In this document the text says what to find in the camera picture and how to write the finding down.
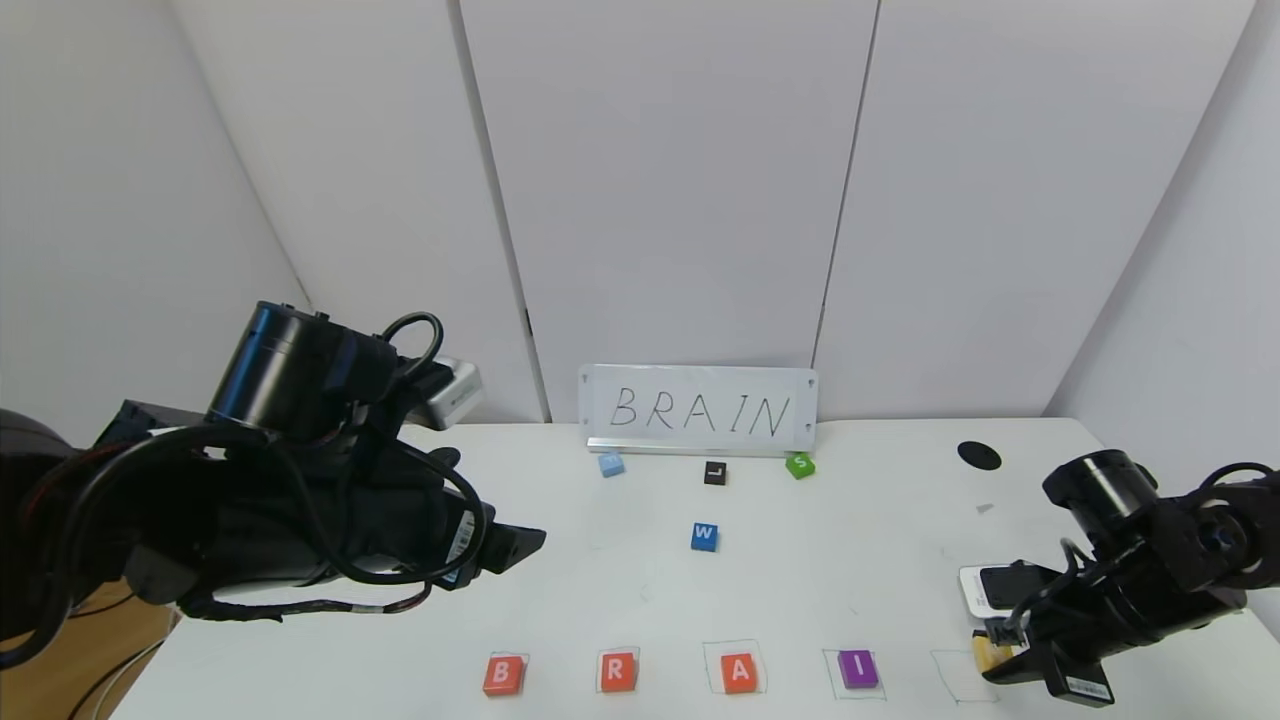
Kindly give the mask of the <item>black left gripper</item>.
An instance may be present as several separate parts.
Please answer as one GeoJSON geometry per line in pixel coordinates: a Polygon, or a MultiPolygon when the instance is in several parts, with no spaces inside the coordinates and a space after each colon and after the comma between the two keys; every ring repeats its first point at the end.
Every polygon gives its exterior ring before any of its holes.
{"type": "Polygon", "coordinates": [[[481,568],[500,575],[547,541],[541,529],[492,520],[456,469],[380,470],[355,492],[353,579],[454,589],[481,568]]]}

